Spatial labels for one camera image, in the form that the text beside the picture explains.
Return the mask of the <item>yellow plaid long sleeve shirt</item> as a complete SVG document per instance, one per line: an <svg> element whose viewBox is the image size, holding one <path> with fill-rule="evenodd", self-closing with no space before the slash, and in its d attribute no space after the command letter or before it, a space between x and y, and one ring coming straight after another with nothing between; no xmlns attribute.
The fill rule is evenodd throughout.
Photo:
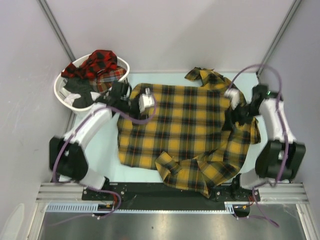
<svg viewBox="0 0 320 240"><path fill-rule="evenodd" d="M122 165L155 170L163 183L210 197L212 189L235 177L249 147L260 143L258 121L223 130L230 101L224 96L231 81L218 72L194 68L186 79L200 87L140 83L135 98L150 89L156 99L153 118L134 124L120 117L118 158Z"/></svg>

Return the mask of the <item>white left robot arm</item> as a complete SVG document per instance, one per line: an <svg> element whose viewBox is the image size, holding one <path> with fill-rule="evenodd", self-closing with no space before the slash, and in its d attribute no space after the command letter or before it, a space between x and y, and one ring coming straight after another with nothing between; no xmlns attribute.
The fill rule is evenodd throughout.
<svg viewBox="0 0 320 240"><path fill-rule="evenodd" d="M110 90L101 94L85 117L62 137L54 136L49 141L49 168L52 181L58 182L59 176L65 176L82 186L93 189L93 194L100 200L110 196L108 177L90 168L85 149L100 130L118 113L124 119L136 125L144 124L140 119L140 96L130 99L132 87L127 82L117 81Z"/></svg>

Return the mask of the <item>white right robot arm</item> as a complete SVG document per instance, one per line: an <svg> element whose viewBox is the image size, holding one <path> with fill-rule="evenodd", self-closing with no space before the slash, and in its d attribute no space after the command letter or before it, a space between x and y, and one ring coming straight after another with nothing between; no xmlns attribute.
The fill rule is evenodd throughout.
<svg viewBox="0 0 320 240"><path fill-rule="evenodd" d="M240 91L230 87L224 93L230 100L225 111L224 131L235 130L236 124L243 126L254 117L261 116L267 133L267 143L255 161L254 169L237 175L238 183L230 188L231 196L242 201L249 190L264 184L275 187L280 182L295 179L306 153L306 146L293 135L284 110L280 92L270 91L267 85L252 88L250 103L240 102Z"/></svg>

